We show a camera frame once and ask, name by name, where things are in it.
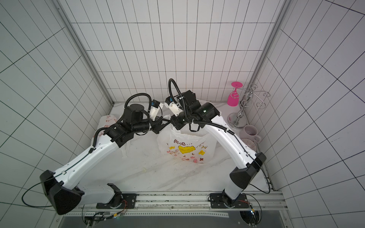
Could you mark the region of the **white printed plastic bag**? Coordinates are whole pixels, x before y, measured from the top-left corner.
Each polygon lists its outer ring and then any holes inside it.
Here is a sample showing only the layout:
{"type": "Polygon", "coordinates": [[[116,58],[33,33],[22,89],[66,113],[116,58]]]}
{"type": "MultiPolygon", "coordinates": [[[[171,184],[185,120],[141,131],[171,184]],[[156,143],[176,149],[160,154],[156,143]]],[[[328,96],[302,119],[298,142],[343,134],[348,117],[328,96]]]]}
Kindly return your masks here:
{"type": "Polygon", "coordinates": [[[204,129],[191,132],[189,125],[186,125],[181,130],[176,130],[169,124],[159,133],[157,143],[163,155],[205,164],[213,158],[217,140],[204,129]]]}

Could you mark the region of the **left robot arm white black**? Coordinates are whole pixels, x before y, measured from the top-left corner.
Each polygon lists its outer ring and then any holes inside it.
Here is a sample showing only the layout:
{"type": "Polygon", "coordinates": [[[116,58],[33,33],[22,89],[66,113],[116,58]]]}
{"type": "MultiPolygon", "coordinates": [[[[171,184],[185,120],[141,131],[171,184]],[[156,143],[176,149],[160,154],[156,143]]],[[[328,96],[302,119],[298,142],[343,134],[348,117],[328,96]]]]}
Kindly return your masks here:
{"type": "Polygon", "coordinates": [[[75,159],[54,172],[44,171],[40,182],[45,196],[59,215],[74,210],[79,205],[102,203],[112,209],[123,202],[121,190],[114,184],[79,187],[83,177],[109,154],[120,149],[135,134],[148,133],[153,127],[161,130],[163,104],[146,93],[127,99],[122,116],[112,125],[96,130],[92,144],[75,159]]]}

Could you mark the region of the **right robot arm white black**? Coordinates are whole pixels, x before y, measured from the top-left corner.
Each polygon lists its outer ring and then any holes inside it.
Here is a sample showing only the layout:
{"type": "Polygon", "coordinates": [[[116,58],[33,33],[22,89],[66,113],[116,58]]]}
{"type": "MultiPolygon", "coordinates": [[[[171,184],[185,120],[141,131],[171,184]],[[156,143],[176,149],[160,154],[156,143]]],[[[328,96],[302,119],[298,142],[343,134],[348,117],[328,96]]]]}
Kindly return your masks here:
{"type": "Polygon", "coordinates": [[[266,161],[263,153],[256,153],[230,129],[221,112],[211,103],[203,105],[196,99],[195,93],[188,90],[182,93],[174,79],[168,81],[169,97],[166,99],[171,111],[177,110],[171,118],[171,124],[181,130],[189,125],[191,132],[205,129],[210,133],[233,159],[236,168],[230,173],[230,182],[221,194],[222,201],[228,208],[249,186],[261,171],[266,161]]]}

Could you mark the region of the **metal glass rack stand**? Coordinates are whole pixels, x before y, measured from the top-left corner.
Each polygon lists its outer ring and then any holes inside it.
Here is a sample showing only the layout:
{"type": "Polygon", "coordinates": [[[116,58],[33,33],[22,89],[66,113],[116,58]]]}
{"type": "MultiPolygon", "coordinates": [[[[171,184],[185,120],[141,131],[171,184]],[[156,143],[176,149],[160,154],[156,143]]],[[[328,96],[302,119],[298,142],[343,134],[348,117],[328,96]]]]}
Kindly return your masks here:
{"type": "Polygon", "coordinates": [[[258,109],[265,109],[267,103],[265,98],[270,97],[270,93],[265,90],[258,90],[258,86],[254,83],[249,84],[247,88],[237,89],[240,95],[239,111],[231,113],[227,117],[227,123],[234,129],[242,129],[249,123],[246,110],[249,107],[256,106],[258,109]]]}

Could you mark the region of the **pink wine glass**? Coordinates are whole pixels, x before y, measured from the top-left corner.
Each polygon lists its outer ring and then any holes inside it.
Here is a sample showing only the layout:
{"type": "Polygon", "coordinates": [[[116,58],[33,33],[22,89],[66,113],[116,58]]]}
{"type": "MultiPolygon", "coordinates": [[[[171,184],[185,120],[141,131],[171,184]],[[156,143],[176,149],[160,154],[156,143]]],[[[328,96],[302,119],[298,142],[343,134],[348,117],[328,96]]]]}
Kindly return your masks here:
{"type": "Polygon", "coordinates": [[[243,84],[241,82],[232,82],[231,86],[234,88],[234,91],[230,93],[227,104],[231,107],[235,107],[239,104],[240,101],[240,95],[237,92],[237,89],[242,88],[243,84]]]}

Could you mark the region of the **pale pink mug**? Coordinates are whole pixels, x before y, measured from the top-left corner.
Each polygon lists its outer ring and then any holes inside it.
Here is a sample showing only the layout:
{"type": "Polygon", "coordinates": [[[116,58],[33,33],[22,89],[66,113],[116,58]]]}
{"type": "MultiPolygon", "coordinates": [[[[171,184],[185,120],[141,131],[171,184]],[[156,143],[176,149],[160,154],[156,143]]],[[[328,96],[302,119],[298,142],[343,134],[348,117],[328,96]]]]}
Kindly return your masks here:
{"type": "Polygon", "coordinates": [[[249,124],[243,127],[239,136],[241,139],[249,139],[256,143],[260,143],[262,141],[262,138],[258,135],[258,129],[249,124]]]}

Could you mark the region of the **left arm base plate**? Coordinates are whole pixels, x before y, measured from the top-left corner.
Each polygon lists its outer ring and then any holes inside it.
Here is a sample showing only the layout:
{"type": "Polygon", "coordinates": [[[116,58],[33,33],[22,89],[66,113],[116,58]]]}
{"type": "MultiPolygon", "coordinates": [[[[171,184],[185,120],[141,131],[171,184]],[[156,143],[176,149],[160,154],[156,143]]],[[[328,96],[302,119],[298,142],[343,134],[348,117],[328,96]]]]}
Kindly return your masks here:
{"type": "Polygon", "coordinates": [[[134,209],[136,204],[137,194],[116,194],[108,203],[98,203],[97,209],[134,209]]]}

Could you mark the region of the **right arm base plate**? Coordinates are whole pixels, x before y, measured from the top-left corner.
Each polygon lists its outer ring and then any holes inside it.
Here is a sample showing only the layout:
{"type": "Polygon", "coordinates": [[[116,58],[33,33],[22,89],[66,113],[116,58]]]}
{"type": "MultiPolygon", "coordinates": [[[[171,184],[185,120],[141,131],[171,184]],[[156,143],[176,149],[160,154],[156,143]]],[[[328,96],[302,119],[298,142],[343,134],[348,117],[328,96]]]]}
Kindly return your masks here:
{"type": "Polygon", "coordinates": [[[211,193],[208,197],[212,209],[248,209],[246,194],[240,194],[236,200],[230,200],[222,193],[211,193]]]}

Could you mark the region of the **aluminium mounting rail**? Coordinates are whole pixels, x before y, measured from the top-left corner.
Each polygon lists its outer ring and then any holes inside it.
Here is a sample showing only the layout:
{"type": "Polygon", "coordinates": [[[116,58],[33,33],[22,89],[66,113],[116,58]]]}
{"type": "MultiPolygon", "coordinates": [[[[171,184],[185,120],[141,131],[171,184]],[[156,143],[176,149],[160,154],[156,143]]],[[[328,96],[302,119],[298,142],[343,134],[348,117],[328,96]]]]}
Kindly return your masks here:
{"type": "Polygon", "coordinates": [[[98,203],[81,203],[76,208],[63,215],[79,215],[81,212],[92,214],[104,212],[106,215],[118,211],[283,211],[288,206],[280,192],[265,194],[262,192],[244,192],[249,203],[248,209],[212,209],[208,201],[211,192],[125,192],[123,194],[137,194],[134,209],[97,209],[98,203]]]}

